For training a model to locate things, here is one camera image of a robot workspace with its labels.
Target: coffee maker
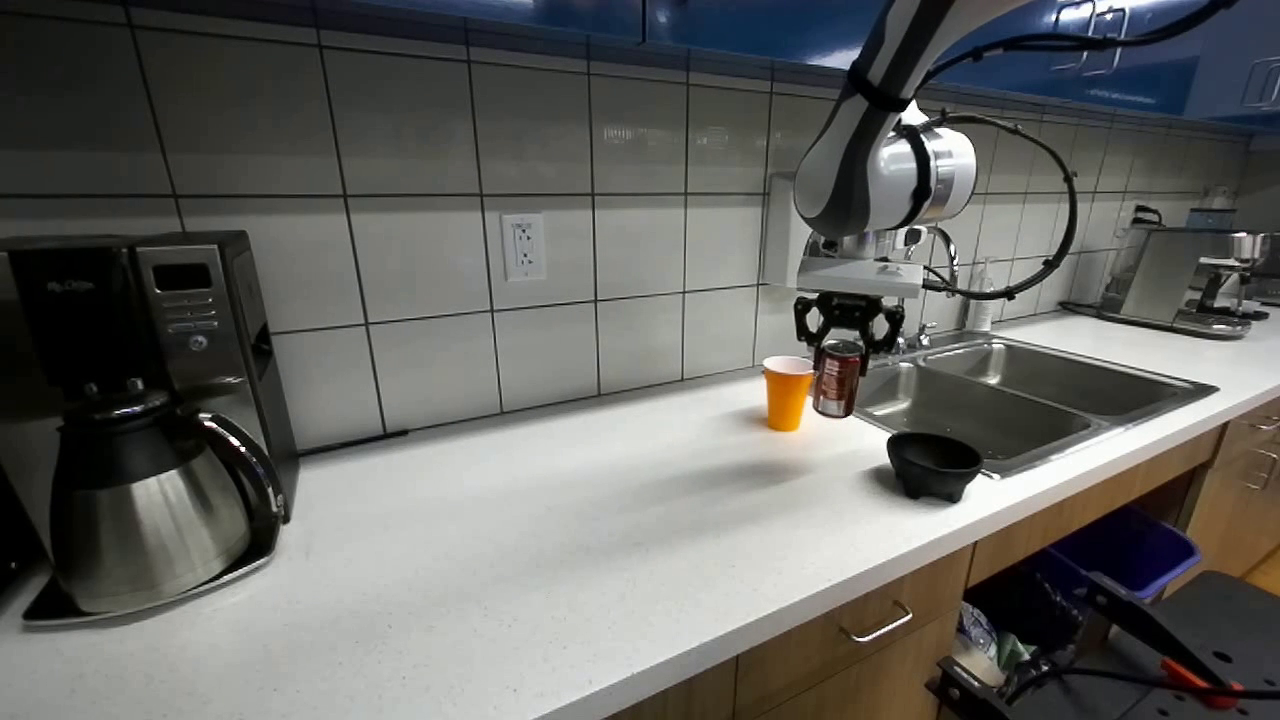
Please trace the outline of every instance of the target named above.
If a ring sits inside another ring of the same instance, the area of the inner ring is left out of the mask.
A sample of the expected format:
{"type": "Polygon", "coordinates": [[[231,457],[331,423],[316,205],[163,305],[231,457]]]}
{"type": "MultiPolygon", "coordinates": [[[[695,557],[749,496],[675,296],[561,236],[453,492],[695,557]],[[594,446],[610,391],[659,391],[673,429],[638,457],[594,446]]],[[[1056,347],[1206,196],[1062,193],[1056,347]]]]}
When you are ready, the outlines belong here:
{"type": "Polygon", "coordinates": [[[1098,317],[1188,337],[1239,340],[1256,250],[1229,229],[1142,229],[1120,250],[1098,317]]]}
{"type": "Polygon", "coordinates": [[[55,577],[28,620],[160,607],[262,566],[292,510],[297,442],[248,236],[0,250],[13,273],[0,333],[15,340],[10,365],[28,368],[0,412],[0,461],[46,521],[55,577]]]}

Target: carafe handle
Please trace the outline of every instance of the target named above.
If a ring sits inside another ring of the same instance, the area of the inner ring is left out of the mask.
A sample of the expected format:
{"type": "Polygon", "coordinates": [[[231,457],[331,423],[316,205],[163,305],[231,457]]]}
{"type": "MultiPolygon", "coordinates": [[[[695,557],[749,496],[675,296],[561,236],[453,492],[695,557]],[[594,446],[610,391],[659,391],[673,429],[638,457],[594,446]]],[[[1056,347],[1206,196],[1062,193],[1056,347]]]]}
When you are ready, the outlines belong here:
{"type": "Polygon", "coordinates": [[[213,457],[229,463],[239,488],[251,543],[273,551],[284,521],[284,496],[269,450],[226,416],[195,412],[195,429],[207,434],[213,457]]]}

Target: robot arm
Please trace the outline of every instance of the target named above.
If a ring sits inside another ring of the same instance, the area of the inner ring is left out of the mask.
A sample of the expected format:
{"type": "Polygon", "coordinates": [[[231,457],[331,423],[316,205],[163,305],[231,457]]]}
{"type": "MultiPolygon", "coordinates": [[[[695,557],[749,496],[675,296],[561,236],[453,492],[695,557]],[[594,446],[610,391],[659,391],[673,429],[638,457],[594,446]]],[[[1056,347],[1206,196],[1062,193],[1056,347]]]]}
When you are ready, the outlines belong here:
{"type": "Polygon", "coordinates": [[[900,258],[900,229],[955,215],[977,187],[968,135],[934,129],[912,90],[959,35],[1018,4],[1025,0],[889,0],[880,11],[792,187],[815,233],[797,273],[802,292],[821,292],[797,299],[805,343],[823,343],[833,328],[861,333],[869,353],[898,343],[898,296],[925,286],[925,269],[900,258]]]}
{"type": "Polygon", "coordinates": [[[912,90],[939,51],[1018,4],[1025,0],[889,0],[797,173],[797,211],[815,236],[889,233],[968,205],[971,142],[925,129],[912,90]]]}

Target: black bowl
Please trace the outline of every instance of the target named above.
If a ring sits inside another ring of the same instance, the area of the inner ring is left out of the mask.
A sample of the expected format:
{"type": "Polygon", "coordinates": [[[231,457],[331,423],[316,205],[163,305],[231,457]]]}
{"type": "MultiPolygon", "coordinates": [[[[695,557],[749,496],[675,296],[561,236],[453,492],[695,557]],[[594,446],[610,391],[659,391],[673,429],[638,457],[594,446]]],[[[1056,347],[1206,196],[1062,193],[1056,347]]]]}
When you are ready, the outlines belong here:
{"type": "Polygon", "coordinates": [[[952,505],[959,505],[968,481],[984,466],[984,457],[971,442],[934,433],[889,434],[889,461],[912,501],[939,496],[952,505]]]}

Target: drawer handle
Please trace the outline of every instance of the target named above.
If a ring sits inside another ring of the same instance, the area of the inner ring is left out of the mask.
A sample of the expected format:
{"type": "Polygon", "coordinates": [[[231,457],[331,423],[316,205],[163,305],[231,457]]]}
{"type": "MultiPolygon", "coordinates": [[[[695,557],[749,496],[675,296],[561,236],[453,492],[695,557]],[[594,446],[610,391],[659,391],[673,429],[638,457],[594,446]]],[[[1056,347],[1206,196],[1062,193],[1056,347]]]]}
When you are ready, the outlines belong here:
{"type": "Polygon", "coordinates": [[[1273,488],[1273,475],[1277,475],[1277,461],[1280,461],[1280,450],[1265,450],[1265,446],[1256,446],[1256,457],[1265,457],[1269,461],[1269,466],[1256,466],[1253,473],[1253,481],[1243,481],[1253,492],[1269,492],[1273,488]]]}
{"type": "Polygon", "coordinates": [[[910,626],[910,623],[916,620],[916,610],[912,610],[910,603],[894,599],[894,607],[898,607],[898,620],[889,620],[889,623],[880,623],[880,626],[874,626],[874,632],[854,632],[854,626],[843,626],[843,623],[840,623],[840,632],[843,632],[854,644],[877,644],[877,641],[886,641],[886,637],[894,637],[894,632],[900,632],[900,626],[910,626]]]}

